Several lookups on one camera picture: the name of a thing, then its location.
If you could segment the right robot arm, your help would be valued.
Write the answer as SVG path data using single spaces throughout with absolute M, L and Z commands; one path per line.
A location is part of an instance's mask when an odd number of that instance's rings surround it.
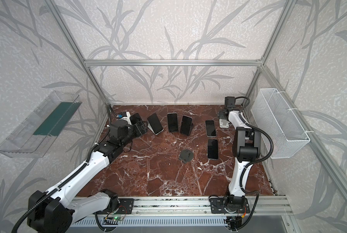
M 232 145 L 235 167 L 222 201 L 216 201 L 216 208 L 222 214 L 237 213 L 245 215 L 250 212 L 245 195 L 260 195 L 258 190 L 247 191 L 246 183 L 252 168 L 250 163 L 255 162 L 261 154 L 261 133 L 246 125 L 247 121 L 240 111 L 221 110 L 219 111 L 219 121 L 221 128 L 228 128 L 229 125 L 233 125 L 235 128 Z

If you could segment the black phone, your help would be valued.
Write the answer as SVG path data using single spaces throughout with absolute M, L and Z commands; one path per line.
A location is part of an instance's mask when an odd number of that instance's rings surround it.
M 218 141 L 215 139 L 208 140 L 207 158 L 210 160 L 217 160 L 219 158 Z
M 156 113 L 150 115 L 147 118 L 147 120 L 148 120 L 148 128 L 155 135 L 158 135 L 159 133 L 161 133 L 164 130 Z
M 138 122 L 142 121 L 142 118 L 139 115 L 139 113 L 135 113 L 135 114 L 130 116 L 130 121 L 131 121 L 131 125 L 135 125 Z

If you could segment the white-edged phone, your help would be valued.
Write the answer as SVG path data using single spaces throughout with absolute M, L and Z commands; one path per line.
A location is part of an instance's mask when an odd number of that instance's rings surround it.
M 205 127 L 206 127 L 206 135 L 208 137 L 216 137 L 216 127 L 215 127 L 215 121 L 213 120 L 206 120 L 205 121 Z

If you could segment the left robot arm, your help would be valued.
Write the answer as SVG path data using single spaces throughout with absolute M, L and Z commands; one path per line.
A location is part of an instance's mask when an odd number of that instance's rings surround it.
M 77 202 L 73 199 L 95 175 L 124 152 L 125 146 L 147 131 L 145 121 L 131 125 L 119 119 L 110 124 L 108 134 L 94 145 L 80 166 L 47 191 L 36 191 L 30 196 L 28 211 L 17 221 L 12 232 L 16 233 L 26 220 L 27 225 L 39 233 L 64 233 L 90 214 L 117 212 L 122 207 L 118 195 L 107 189 Z

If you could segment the white front phone stand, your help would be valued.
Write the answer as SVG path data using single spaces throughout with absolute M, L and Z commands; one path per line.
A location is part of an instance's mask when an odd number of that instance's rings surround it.
M 229 128 L 229 121 L 226 119 L 220 119 L 219 120 L 220 127 L 223 129 L 228 129 Z

